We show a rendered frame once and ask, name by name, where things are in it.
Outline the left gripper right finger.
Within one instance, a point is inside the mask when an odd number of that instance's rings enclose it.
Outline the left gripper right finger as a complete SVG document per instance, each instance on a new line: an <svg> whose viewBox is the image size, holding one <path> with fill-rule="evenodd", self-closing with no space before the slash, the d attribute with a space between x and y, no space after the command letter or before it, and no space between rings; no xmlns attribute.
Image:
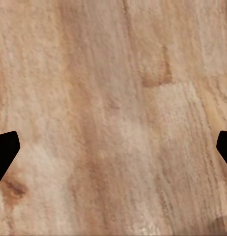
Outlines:
<svg viewBox="0 0 227 236"><path fill-rule="evenodd" d="M227 163L227 131L220 131L216 148Z"/></svg>

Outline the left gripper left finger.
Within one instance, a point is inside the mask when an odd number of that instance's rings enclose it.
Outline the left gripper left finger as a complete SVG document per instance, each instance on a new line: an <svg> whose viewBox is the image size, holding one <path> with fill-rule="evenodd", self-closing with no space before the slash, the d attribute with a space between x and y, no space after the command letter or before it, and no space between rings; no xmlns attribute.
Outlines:
<svg viewBox="0 0 227 236"><path fill-rule="evenodd" d="M20 150L16 131L0 134L0 181Z"/></svg>

